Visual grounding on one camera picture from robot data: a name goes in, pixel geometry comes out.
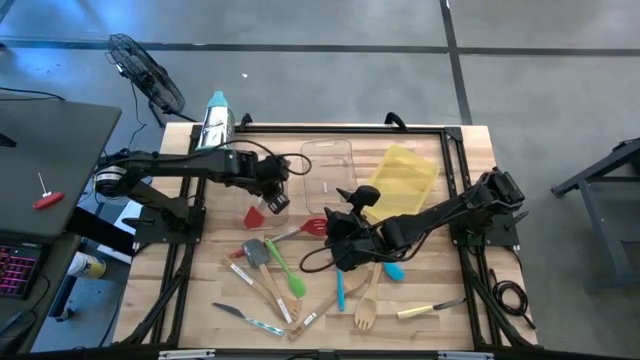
teal spatula handle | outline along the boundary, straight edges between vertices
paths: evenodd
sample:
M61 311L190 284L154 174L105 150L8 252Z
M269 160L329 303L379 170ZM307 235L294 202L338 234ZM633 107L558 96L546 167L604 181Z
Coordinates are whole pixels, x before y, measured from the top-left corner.
M338 309L340 312L344 311L344 277L342 274L342 270L336 268L336 273L338 274Z

fan stand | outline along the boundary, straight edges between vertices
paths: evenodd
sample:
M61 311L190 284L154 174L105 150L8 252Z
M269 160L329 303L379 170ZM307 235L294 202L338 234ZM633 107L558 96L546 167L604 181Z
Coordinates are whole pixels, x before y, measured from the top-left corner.
M160 126L160 128L164 129L166 127L166 124L162 122L162 120L160 120L160 116L158 115L158 113L156 112L155 106L153 104L153 102L151 100L149 100L149 110L151 110L151 113L153 114L153 117L156 119L156 122L158 123L158 126ZM171 111L171 110L163 110L162 111L163 114L165 115L175 115L177 117L183 118L187 121L191 121L191 122L199 122L193 118L190 118L186 115L182 115L180 113Z

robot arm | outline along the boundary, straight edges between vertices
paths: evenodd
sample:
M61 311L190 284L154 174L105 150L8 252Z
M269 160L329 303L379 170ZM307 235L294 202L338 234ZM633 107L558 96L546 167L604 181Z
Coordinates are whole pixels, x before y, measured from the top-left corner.
M169 198L142 180L148 176L191 176L235 186L261 197L278 214L289 204L283 183L289 178L288 162L282 156L263 160L253 151L205 150L190 155L164 155L126 149L100 159L96 191L107 197L127 196L160 212L173 228L189 222L184 198Z
M471 234L482 234L492 226L494 215L517 211L524 200L509 173L497 168L484 173L463 194L417 215L394 216L375 225L367 222L361 210L375 205L380 197L378 190L361 186L353 194L340 193L354 207L349 214L325 208L328 221L325 245L331 249L336 266L343 271L371 261L408 261L431 231L453 222L464 223Z

clear plastic container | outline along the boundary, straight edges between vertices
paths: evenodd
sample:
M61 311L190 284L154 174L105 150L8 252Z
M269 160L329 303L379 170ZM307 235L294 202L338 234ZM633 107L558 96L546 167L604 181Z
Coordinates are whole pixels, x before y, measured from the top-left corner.
M307 210L312 214L324 214L325 207L351 210L351 204L336 191L336 188L355 191L358 187L351 143L342 139L310 141L302 144L300 152L313 165L304 176Z

keyboard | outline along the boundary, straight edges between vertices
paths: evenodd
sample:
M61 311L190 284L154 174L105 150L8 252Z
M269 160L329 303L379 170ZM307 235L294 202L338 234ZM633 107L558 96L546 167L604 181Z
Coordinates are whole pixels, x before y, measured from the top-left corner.
M0 243L0 297L24 299L36 280L41 249Z

